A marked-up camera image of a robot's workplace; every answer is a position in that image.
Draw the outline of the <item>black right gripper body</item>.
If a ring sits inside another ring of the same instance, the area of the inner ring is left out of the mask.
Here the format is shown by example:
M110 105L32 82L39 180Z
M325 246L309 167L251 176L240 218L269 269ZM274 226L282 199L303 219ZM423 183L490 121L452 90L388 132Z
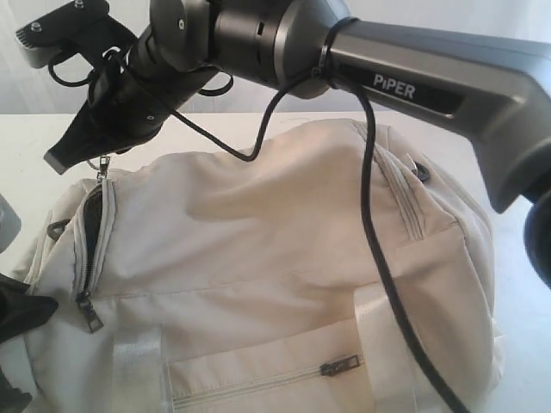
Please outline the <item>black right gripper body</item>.
M109 51L88 97L94 151L127 151L154 138L164 122L215 76L213 67L179 72L162 59Z

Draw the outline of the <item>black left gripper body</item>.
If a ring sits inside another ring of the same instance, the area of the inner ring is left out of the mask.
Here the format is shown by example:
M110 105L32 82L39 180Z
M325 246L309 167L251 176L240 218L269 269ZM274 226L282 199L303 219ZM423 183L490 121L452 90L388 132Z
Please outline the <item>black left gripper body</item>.
M13 207L1 195L0 250L4 252L16 239L21 230L21 220Z

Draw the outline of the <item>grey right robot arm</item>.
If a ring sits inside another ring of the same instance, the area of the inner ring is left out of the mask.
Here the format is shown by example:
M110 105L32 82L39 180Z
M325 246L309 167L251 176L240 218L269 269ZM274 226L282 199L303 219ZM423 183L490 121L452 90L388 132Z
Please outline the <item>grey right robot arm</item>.
M497 212L524 197L527 255L550 279L550 47L365 22L341 1L153 1L105 46L87 102L45 159L58 173L152 139L216 74L312 99L367 97L468 139Z

